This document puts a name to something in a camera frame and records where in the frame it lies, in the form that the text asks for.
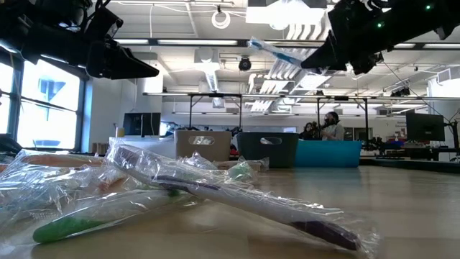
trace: desk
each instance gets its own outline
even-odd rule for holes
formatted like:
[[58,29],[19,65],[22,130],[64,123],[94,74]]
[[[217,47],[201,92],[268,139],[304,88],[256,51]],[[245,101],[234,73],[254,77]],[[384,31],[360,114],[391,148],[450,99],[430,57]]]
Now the desk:
[[456,148],[439,148],[439,147],[414,147],[394,149],[394,152],[388,153],[387,157],[408,157],[411,159],[428,159],[439,161],[439,153],[460,153]]
[[[385,237],[379,259],[457,259],[458,176],[360,166],[261,173],[258,188],[337,206],[375,220]],[[124,224],[0,258],[355,258],[292,240],[277,224],[223,204]]]

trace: toothbrush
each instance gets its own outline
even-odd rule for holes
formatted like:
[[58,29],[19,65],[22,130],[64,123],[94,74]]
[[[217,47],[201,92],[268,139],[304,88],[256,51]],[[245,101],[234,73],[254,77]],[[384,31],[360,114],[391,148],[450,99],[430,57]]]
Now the toothbrush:
[[[282,224],[290,225],[347,250],[358,250],[361,247],[356,234],[345,230],[337,224],[321,219],[320,214],[314,212],[314,208],[310,209],[310,212],[296,209],[284,202],[287,199],[266,196],[261,191],[240,188],[231,182],[222,182],[220,186],[216,184],[218,182],[212,182],[206,178],[204,180],[209,183],[194,181],[191,179],[192,177],[188,176],[192,173],[182,169],[181,165],[176,165],[175,170],[168,171],[161,164],[161,162],[165,163],[165,161],[159,160],[155,154],[149,154],[141,150],[136,152],[135,150],[135,147],[126,145],[115,147],[114,151],[109,155],[109,160],[125,173],[132,175],[145,184],[161,186],[170,190],[187,191],[202,199],[210,199],[240,208]],[[148,176],[139,172],[138,168],[146,168],[148,173],[153,170],[152,168],[157,171],[155,171],[154,175]]]
[[119,220],[156,209],[175,202],[188,201],[188,194],[178,191],[151,190],[133,191],[125,194],[110,194],[64,217],[56,219],[34,231],[33,240],[38,243],[61,240],[67,236],[92,229],[94,227],[116,223]]
[[301,63],[302,61],[297,59],[297,58],[294,58],[292,56],[289,56],[288,54],[284,53],[282,50],[280,50],[279,48],[277,47],[274,47],[274,46],[271,46],[271,45],[268,45],[266,43],[264,43],[263,41],[261,40],[258,40],[256,38],[252,38],[249,42],[248,42],[248,45],[250,47],[253,47],[257,50],[265,50],[267,52],[269,52],[270,54],[274,55],[276,58],[279,58],[281,60],[284,60],[290,64],[293,64],[297,67],[301,67]]

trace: teal bin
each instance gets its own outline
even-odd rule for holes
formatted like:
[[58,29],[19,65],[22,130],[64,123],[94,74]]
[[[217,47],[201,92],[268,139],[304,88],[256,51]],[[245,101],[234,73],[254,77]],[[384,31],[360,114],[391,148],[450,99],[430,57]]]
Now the teal bin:
[[360,141],[299,141],[295,167],[356,168]]

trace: computer monitor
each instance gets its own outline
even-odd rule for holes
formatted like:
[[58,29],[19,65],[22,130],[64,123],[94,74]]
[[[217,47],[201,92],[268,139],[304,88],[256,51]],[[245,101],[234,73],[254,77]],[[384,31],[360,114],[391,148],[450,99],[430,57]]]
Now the computer monitor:
[[123,128],[125,135],[153,136],[160,133],[161,113],[126,113]]
[[444,117],[432,114],[406,114],[408,140],[445,141]]

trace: bin handle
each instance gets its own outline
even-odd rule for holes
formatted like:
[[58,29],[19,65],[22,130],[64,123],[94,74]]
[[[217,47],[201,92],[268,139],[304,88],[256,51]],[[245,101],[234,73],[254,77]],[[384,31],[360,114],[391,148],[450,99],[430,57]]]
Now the bin handle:
[[260,144],[263,145],[280,145],[282,139],[280,137],[263,137],[260,139]]
[[210,136],[190,136],[188,143],[191,145],[214,145],[216,140]]

